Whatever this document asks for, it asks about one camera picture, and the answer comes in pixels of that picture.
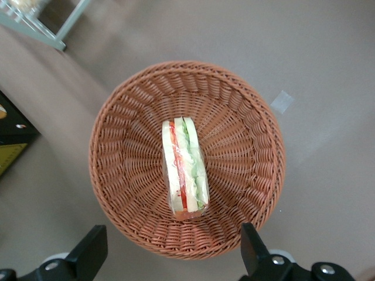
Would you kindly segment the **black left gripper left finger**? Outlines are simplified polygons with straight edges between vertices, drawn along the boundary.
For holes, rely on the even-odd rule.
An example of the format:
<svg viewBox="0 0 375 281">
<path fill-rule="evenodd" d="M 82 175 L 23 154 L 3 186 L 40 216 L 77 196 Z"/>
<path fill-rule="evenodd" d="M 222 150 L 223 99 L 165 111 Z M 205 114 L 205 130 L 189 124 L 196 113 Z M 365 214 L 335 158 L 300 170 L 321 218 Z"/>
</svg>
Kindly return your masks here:
<svg viewBox="0 0 375 281">
<path fill-rule="evenodd" d="M 1 280 L 93 280 L 107 256 L 107 227 L 95 225 L 65 258 L 50 259 L 24 276 L 1 269 Z"/>
</svg>

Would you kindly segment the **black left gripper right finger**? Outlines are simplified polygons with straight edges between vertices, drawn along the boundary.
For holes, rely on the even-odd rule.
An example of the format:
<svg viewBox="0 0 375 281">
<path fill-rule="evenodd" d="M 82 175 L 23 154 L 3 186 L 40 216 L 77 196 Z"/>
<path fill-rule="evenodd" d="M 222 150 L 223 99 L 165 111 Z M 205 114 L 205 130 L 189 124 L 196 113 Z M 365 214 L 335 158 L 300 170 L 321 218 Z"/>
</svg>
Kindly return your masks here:
<svg viewBox="0 0 375 281">
<path fill-rule="evenodd" d="M 241 280 L 353 280 L 342 266 L 317 262 L 304 269 L 280 253 L 270 253 L 251 223 L 241 226 L 241 257 L 247 274 Z"/>
</svg>

